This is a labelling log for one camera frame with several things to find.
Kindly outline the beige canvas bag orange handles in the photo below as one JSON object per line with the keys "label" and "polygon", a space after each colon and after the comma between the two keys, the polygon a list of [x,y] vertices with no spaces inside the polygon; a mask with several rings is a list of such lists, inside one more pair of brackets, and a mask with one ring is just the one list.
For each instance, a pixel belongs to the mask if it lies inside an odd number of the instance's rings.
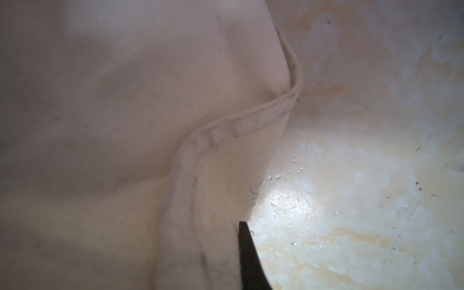
{"label": "beige canvas bag orange handles", "polygon": [[2,1],[1,288],[243,289],[302,85],[265,1]]}

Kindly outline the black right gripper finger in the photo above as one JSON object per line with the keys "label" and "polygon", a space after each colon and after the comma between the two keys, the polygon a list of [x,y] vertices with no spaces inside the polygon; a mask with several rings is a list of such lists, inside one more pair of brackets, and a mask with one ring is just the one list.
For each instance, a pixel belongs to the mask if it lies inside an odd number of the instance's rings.
{"label": "black right gripper finger", "polygon": [[245,221],[239,222],[240,275],[243,290],[272,290]]}

